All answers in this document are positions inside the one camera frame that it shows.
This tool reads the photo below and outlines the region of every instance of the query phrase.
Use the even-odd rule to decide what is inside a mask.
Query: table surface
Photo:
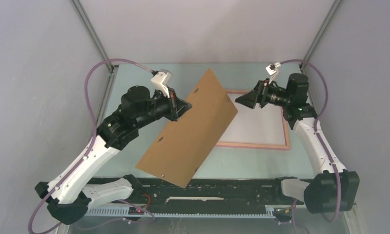
[[[252,89],[258,80],[268,76],[262,63],[224,63],[224,64],[147,64],[154,70],[167,69],[173,76],[169,86],[176,90],[178,97],[186,97],[204,72],[211,68],[226,89]],[[299,73],[297,64],[280,67],[277,83],[285,87],[291,73]],[[143,85],[151,92],[152,75],[136,66],[119,66],[105,115],[110,115],[120,104],[121,96],[133,85]],[[166,125],[161,119],[139,130],[139,137],[130,142],[118,155],[108,161],[95,177],[120,177],[133,174],[136,177],[153,177],[135,165],[150,144]],[[215,147],[196,172],[194,178],[276,178],[295,176],[313,178],[313,170],[304,147],[297,135],[290,132],[291,150],[264,150]]]

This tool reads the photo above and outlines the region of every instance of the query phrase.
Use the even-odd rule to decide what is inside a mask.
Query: brown cardboard box
[[[177,122],[169,122],[136,168],[186,187],[238,110],[209,69],[187,96],[192,104]]]

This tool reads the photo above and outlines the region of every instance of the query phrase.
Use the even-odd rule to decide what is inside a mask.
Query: wooden frame
[[[226,90],[229,94],[245,94],[250,90],[236,90],[236,89],[228,89]],[[281,118],[283,123],[283,131],[284,131],[284,140],[285,145],[281,144],[256,144],[256,143],[238,143],[238,142],[221,142],[219,141],[216,146],[222,147],[235,147],[235,148],[253,148],[253,149],[272,149],[272,150],[290,150],[291,144],[289,140],[289,125],[287,121],[283,118],[283,110],[281,108]]]

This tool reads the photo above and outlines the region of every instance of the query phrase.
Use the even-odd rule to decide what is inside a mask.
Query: white wall
[[[69,1],[0,0],[0,234],[27,233],[40,201],[34,186],[87,143],[82,87],[100,60]],[[94,108],[107,74],[97,70],[90,82]],[[54,222],[44,206],[34,230]]]
[[[360,176],[357,204],[371,234],[390,234],[390,0],[344,1],[311,59],[326,77],[324,133]],[[324,91],[310,73],[320,110]]]
[[[110,58],[274,62],[305,56],[334,0],[82,0]]]

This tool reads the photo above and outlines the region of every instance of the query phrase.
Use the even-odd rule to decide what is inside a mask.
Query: framed whiteboard
[[[290,150],[289,126],[283,118],[282,108],[266,105],[263,109],[250,109],[235,102],[249,90],[227,90],[238,109],[238,114],[219,139],[217,146]]]

